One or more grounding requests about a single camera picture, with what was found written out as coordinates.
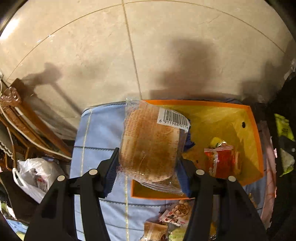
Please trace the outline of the white red snack packet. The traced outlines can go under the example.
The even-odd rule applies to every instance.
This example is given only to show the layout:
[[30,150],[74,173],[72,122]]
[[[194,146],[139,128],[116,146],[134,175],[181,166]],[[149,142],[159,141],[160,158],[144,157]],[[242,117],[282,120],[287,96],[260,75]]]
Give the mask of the white red snack packet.
[[192,214],[192,205],[189,201],[180,200],[172,204],[160,217],[159,221],[171,223],[175,226],[187,226]]

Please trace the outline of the carved wooden chair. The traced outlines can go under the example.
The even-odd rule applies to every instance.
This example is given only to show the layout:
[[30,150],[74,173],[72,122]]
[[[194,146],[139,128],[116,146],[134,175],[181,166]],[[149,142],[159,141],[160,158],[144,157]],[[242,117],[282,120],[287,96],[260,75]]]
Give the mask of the carved wooden chair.
[[26,87],[16,79],[11,86],[1,80],[1,124],[11,142],[11,154],[5,154],[1,164],[9,171],[18,159],[45,157],[70,164],[72,150],[33,111],[25,98]]

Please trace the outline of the pink patterned cloth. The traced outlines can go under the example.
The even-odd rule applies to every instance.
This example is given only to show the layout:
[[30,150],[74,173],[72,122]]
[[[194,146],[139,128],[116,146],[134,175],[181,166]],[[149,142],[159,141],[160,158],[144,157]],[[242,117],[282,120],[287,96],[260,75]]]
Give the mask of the pink patterned cloth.
[[271,140],[271,135],[266,121],[260,122],[263,139],[263,152],[266,161],[266,189],[264,204],[261,213],[261,220],[265,229],[271,226],[271,216],[273,213],[274,200],[276,198],[276,163],[277,154],[274,153],[274,148]]

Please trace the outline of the orange cardboard box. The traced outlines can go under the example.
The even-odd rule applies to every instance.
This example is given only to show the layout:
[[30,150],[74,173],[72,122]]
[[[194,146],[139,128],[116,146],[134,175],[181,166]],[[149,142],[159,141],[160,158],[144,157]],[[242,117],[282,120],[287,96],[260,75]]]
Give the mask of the orange cardboard box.
[[177,159],[241,185],[263,177],[263,156],[251,108],[186,100],[128,101],[119,162],[132,197],[185,199]]

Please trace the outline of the brown snack packet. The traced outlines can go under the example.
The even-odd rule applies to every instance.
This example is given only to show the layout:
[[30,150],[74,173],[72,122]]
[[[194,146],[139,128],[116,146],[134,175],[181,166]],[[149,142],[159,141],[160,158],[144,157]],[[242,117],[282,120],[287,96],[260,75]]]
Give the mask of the brown snack packet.
[[167,240],[168,226],[153,222],[144,223],[144,234],[141,241],[163,241]]

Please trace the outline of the green snack packet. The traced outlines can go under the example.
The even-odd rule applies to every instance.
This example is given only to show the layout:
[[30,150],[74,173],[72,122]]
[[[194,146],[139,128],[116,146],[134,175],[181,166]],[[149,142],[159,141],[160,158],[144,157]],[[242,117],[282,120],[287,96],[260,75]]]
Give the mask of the green snack packet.
[[282,174],[286,175],[294,170],[295,164],[295,137],[290,128],[289,120],[277,113],[274,114],[278,143],[280,148],[280,157],[282,165]]

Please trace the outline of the white plastic bag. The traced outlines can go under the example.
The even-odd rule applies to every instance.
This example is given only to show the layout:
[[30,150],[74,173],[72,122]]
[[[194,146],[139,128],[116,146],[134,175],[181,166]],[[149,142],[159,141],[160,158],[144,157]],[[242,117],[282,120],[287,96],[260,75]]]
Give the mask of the white plastic bag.
[[65,173],[55,162],[32,158],[18,160],[12,174],[15,184],[34,201],[41,203],[57,177]]

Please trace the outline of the light blue quilted cloth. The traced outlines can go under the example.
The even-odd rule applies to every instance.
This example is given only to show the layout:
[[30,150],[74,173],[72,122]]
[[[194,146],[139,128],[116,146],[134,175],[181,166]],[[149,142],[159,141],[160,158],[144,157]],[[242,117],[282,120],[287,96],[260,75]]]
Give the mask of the light blue quilted cloth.
[[[226,141],[240,152],[243,161],[240,182],[254,197],[258,213],[262,213],[266,161],[251,108],[233,103],[186,100],[158,100],[154,104],[173,109],[191,121],[194,146],[184,152],[183,157],[193,161],[198,168],[206,168],[204,149],[214,138]],[[99,105],[82,113],[71,177],[81,176],[111,157],[113,150],[120,146],[124,120],[124,102]],[[155,198],[153,190],[118,173],[112,192],[100,201],[100,205],[111,240],[140,240],[144,223],[156,219],[175,202],[175,198]]]

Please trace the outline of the brown bread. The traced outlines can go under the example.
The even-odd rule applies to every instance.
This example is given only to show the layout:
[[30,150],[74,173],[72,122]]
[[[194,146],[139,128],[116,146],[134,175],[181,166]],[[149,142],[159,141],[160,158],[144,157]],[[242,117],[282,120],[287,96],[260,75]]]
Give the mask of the brown bread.
[[176,168],[190,126],[190,121],[175,110],[128,99],[119,148],[120,170],[146,188],[182,195]]

